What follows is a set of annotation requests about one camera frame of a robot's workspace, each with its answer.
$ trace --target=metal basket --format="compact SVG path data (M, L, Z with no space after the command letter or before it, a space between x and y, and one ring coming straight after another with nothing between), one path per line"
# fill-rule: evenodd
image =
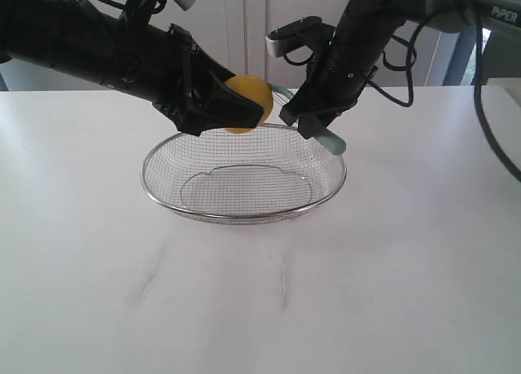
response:
M247 134L177 134L157 145L142 184L160 205L184 217L223 224L294 218L333 197L346 166L294 128L264 124Z

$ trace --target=cabinet door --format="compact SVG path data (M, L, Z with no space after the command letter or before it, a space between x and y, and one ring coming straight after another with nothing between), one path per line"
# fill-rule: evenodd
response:
M268 57L265 51L260 51L260 35L308 15L321 16L324 22L337 25L348 0L246 0L246 4L248 72L265 76L273 83L299 87L304 80L305 67L292 67L283 59ZM409 38L415 26L416 24L407 23L397 34ZM439 32L425 28L417 41L418 60L413 70L415 85L425 85L427 81L439 36ZM290 54L290 57L295 60L306 59L309 52L307 49L301 49ZM403 46L391 42L386 52L392 63L403 65L405 62L406 51ZM377 65L380 70L375 80L381 86L406 85L403 73L393 73L385 69L381 63Z
M92 0L103 12L117 17L117 9ZM169 0L166 8L152 17L151 23L163 30L178 24L191 32L194 39L216 61L237 73L245 73L245 38L243 0L198 0L183 11ZM46 68L37 68L19 60L2 66L10 90L93 90L100 86L72 78Z

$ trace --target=basket rim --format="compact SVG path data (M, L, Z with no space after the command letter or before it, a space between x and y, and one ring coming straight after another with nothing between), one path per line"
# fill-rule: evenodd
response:
M298 132L298 130L295 127L290 127L288 125L273 124L273 123L264 123L264 124L259 125L259 127L276 128L279 130ZM183 209L183 208L177 207L175 205L165 203L164 201L158 199L152 193L151 189L147 186L147 182L145 179L145 174L147 173L147 166L150 162L150 159L155 155L155 153L160 148L162 148L166 143L169 143L178 138L182 138L184 136L191 136L191 135L180 132L178 134L170 136L170 137L166 138L165 140L161 141L148 152L147 157L145 158L145 161L143 162L143 165L141 167L141 185L142 185L143 189L145 190L145 192L147 193L147 195L158 205L162 205L163 207L165 207L167 209L171 209L172 211L174 211L176 213L184 214L186 216L207 218L207 219L213 219L213 220L254 221L256 219L280 218L280 217L284 217L284 216L287 216L287 215L293 214L293 213L303 213L305 211L318 207L319 205L322 205L322 204L326 203L328 200L331 200L333 197L335 197L340 192L340 190L344 187L344 184L345 184L347 176L348 176L348 169L347 169L344 158L342 156L335 156L335 158L337 158L339 160L342 170L344 172L344 174L342 175L342 178L339 181L339 185L337 186L337 188L335 188L334 191L329 193L327 196L324 196L319 200L315 200L313 203L309 203L307 205L302 205L300 207L294 207L292 209L284 209L284 210L273 212L273 213L220 215L220 214L213 214L213 213L201 213L198 211L191 211L189 209Z

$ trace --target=yellow ball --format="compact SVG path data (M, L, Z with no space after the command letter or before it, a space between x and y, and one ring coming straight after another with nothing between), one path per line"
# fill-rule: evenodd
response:
M238 75L226 81L225 85L238 95L242 95L243 97L258 103L264 109L264 114L262 115L258 125L261 125L268 120L268 117L274 108L274 95L269 83L252 75ZM227 128L226 130L233 134L244 134L254 129Z

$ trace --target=white table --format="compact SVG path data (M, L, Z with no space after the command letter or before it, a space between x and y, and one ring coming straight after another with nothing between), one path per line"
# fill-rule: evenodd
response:
M484 94L521 164L520 108ZM0 372L519 373L521 185L471 89L419 88L409 110L367 90L333 129L336 198L221 227L142 190L174 132L149 103L0 94Z

